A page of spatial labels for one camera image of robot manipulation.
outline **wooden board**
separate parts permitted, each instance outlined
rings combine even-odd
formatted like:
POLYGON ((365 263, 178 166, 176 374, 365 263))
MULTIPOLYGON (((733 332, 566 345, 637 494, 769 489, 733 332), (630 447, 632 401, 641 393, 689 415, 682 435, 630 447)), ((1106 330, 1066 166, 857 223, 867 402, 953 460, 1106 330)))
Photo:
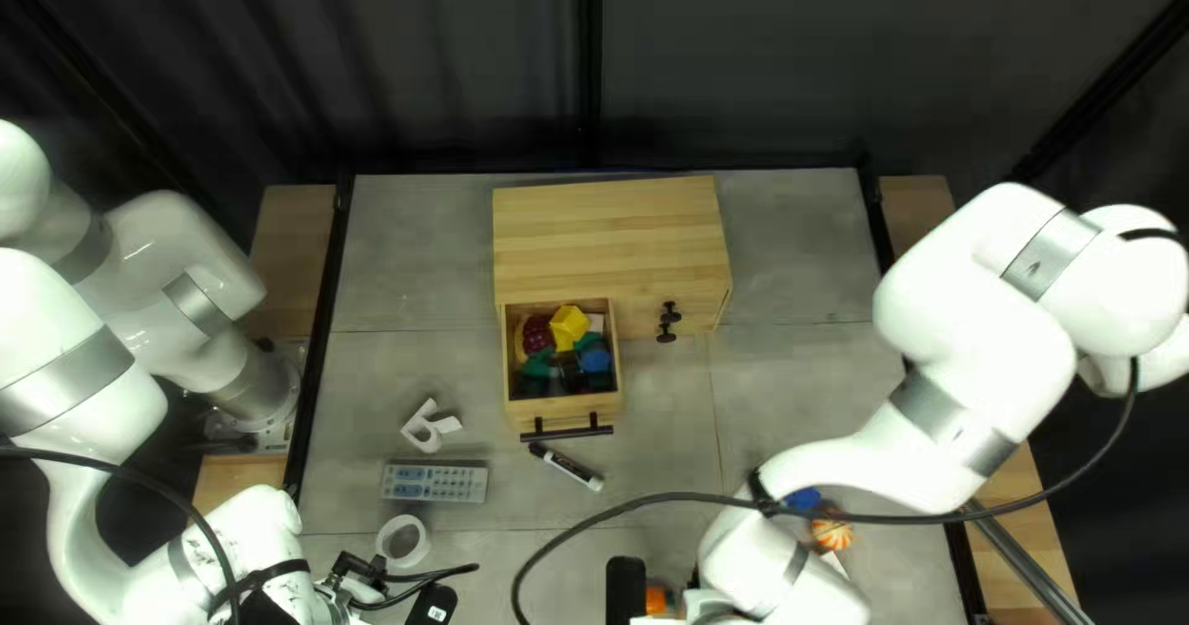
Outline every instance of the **wooden board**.
POLYGON ((497 304, 612 298, 619 337, 718 326, 731 272, 715 177, 565 183, 492 191, 497 304))
MULTIPOLYGON (((945 177, 881 177, 883 220, 897 255, 907 252, 929 231, 954 213, 945 177)), ((1020 450, 983 485, 977 498, 995 506, 1040 490, 1032 450, 1025 442, 1020 450)), ((998 518, 999 523, 1030 555, 1077 600, 1074 581, 1061 549, 1057 528, 1048 504, 1040 504, 998 518)), ((967 524, 983 601, 995 625, 1052 625, 1057 620, 1031 591, 1017 579, 1004 558, 987 544, 976 528, 967 524)))
POLYGON ((206 516, 249 486, 279 488, 284 476, 284 455, 203 456, 191 501, 206 516))
POLYGON ((264 191, 251 260, 269 295, 241 322, 249 337, 309 335, 333 221, 333 185, 264 191))

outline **orange object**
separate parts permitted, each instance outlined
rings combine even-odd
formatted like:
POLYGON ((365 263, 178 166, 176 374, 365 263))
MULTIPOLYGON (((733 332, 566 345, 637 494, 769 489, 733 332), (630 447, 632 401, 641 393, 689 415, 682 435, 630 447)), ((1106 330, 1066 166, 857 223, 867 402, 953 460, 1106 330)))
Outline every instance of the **orange object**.
POLYGON ((644 588, 646 615, 663 615, 668 613, 668 596, 665 592, 665 586, 648 586, 644 588))
POLYGON ((855 529, 845 520, 819 519, 813 522, 813 538, 831 551, 841 551, 855 541, 855 529))

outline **dark red toy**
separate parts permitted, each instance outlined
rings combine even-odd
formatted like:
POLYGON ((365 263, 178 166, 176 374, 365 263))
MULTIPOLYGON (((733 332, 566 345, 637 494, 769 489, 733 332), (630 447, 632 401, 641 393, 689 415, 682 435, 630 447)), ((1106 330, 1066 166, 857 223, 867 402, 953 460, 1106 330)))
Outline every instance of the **dark red toy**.
POLYGON ((524 323, 524 353, 533 355, 542 348, 553 345, 553 330, 549 329, 549 316, 529 316, 524 323))

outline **yellow toy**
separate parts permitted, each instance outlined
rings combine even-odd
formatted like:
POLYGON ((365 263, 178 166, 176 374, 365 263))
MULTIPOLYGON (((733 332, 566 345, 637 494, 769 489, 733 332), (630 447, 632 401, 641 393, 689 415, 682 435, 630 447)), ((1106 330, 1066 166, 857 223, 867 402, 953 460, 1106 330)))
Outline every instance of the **yellow toy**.
POLYGON ((553 332, 553 342, 558 346, 558 353, 572 352, 574 342, 586 335, 591 328, 591 320, 573 304, 562 304, 553 318, 549 321, 549 329, 553 332))

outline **drawer handle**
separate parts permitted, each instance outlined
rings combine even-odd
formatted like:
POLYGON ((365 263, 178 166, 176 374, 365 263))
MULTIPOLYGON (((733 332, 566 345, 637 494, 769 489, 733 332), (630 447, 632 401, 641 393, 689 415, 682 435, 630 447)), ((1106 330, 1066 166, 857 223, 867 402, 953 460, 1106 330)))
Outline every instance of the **drawer handle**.
POLYGON ((536 433, 522 433, 521 442, 539 442, 541 440, 572 440, 573 437, 594 437, 594 435, 614 435, 615 428, 598 424, 598 412, 591 412, 590 428, 571 428, 568 430, 545 430, 545 421, 539 416, 533 419, 536 433))
POLYGON ((668 324, 681 323, 681 314, 677 312, 677 303, 673 299, 665 302, 665 314, 661 314, 661 322, 668 324))
POLYGON ((656 336, 658 342, 660 343, 677 342, 677 335, 674 335, 672 332, 668 330, 669 326, 667 323, 662 323, 660 328, 661 328, 661 334, 656 336))

